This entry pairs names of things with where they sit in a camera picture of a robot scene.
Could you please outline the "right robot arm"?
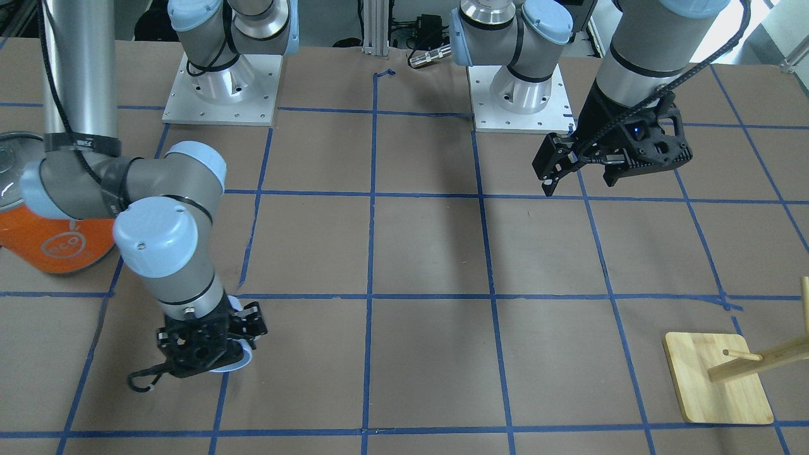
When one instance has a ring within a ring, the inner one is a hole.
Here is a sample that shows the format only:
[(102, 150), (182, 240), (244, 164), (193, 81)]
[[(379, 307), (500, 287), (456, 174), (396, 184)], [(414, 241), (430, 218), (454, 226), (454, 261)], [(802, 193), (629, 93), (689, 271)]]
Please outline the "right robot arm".
[(209, 254), (226, 163), (202, 142), (160, 159), (127, 157), (118, 138), (113, 6), (41, 1), (44, 158), (23, 168), (25, 205), (47, 219), (113, 220), (122, 259), (164, 311), (156, 344), (164, 363), (128, 375), (186, 378), (247, 366), (267, 334), (258, 303), (223, 287)]

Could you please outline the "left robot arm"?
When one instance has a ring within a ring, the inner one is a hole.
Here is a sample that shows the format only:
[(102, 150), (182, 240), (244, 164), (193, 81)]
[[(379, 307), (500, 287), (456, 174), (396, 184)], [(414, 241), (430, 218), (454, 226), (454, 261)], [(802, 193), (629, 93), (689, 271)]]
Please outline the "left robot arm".
[[(726, 1), (616, 1), (621, 13), (599, 71), (569, 133), (548, 133), (532, 167), (545, 195), (582, 167), (604, 167), (620, 179), (669, 172), (693, 158), (675, 90), (736, 46), (735, 35), (691, 64)], [(552, 73), (574, 32), (574, 18), (556, 1), (459, 1), (449, 44), (460, 66), (497, 66), (493, 96), (518, 112), (528, 90), (547, 95)]]

